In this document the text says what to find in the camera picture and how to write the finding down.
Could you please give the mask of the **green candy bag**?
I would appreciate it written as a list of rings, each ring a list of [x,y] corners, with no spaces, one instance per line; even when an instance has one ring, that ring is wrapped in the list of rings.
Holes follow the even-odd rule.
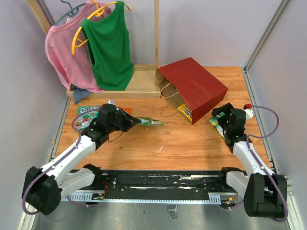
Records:
[[[220,113],[218,116],[213,116],[207,121],[216,129],[216,131],[224,139],[224,129],[218,124],[218,119],[223,116],[224,116],[224,113]]]

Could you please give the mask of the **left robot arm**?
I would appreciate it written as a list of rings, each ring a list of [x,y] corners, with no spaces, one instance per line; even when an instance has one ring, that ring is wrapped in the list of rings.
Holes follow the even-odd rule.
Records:
[[[94,166],[84,166],[75,173],[70,171],[108,142],[111,133],[128,132],[141,121],[112,103],[103,104],[97,111],[97,117],[83,131],[78,131],[78,138],[71,146],[49,163],[40,168],[33,166],[26,172],[22,191],[24,213],[49,215],[71,193],[87,186],[94,190],[102,186],[103,178]]]

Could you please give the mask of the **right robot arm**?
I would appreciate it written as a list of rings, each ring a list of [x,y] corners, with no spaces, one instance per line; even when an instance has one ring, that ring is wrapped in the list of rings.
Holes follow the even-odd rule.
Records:
[[[264,163],[252,144],[253,135],[245,134],[245,123],[254,116],[255,108],[255,105],[246,104],[237,109],[227,103],[212,111],[226,146],[244,167],[243,172],[224,168],[217,185],[224,192],[233,188],[242,197],[248,216],[283,222],[288,217],[286,178]]]

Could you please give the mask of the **orange Fox's fruits candy bag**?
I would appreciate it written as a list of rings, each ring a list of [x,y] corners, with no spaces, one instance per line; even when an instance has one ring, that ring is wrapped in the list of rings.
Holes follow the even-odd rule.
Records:
[[[131,109],[130,108],[121,108],[124,112],[126,112],[127,114],[131,114]]]

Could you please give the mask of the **green Fox's spring tea bag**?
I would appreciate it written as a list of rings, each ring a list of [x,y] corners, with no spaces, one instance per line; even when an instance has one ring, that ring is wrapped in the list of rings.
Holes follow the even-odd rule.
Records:
[[[141,126],[163,126],[164,122],[150,117],[138,117]]]

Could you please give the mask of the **teal Fox's candy bag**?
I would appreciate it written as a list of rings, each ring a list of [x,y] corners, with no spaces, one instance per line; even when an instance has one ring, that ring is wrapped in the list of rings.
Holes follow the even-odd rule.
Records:
[[[87,128],[93,119],[97,118],[100,105],[86,106],[78,108],[78,119],[75,122],[77,130],[84,130]]]

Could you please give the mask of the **red paper bag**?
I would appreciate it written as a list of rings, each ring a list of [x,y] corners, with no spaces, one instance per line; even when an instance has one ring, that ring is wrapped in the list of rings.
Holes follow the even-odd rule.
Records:
[[[160,67],[157,74],[161,97],[177,112],[177,108],[186,103],[192,113],[192,122],[181,112],[179,114],[192,125],[217,106],[228,91],[221,81],[191,57]]]

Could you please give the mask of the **yellow M&M's bag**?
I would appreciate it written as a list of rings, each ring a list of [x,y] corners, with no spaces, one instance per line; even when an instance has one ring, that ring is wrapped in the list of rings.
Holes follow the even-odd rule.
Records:
[[[180,105],[177,110],[181,112],[189,121],[192,122],[192,113],[186,103]]]

